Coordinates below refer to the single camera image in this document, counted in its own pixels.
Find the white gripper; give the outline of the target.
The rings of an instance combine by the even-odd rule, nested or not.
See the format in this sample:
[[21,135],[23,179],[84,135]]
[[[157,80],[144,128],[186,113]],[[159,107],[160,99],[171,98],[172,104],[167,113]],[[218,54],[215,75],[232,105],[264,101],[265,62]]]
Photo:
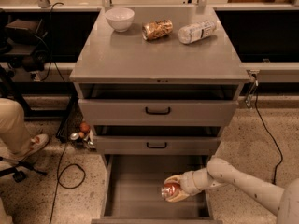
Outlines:
[[197,171],[188,171],[182,175],[172,175],[168,177],[164,183],[180,184],[184,192],[176,192],[166,199],[170,203],[180,202],[187,199],[189,195],[196,195],[208,187],[207,169],[204,168]]

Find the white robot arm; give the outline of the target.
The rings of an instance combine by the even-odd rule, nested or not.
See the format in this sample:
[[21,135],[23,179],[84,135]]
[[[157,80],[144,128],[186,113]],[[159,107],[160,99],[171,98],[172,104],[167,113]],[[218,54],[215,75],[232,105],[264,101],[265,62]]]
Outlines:
[[285,189],[234,168],[213,156],[206,168],[168,177],[161,187],[162,197],[170,203],[183,201],[207,189],[230,184],[277,217],[276,224],[299,224],[299,179]]

